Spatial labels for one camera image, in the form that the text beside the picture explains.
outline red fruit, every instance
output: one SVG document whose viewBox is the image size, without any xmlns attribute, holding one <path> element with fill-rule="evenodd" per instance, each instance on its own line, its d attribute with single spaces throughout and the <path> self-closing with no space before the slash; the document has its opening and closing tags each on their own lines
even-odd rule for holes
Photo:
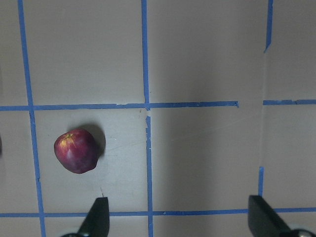
<svg viewBox="0 0 316 237">
<path fill-rule="evenodd" d="M 69 171 L 82 174 L 95 168 L 98 145 L 84 129 L 74 129 L 57 138 L 54 152 L 59 162 Z"/>
</svg>

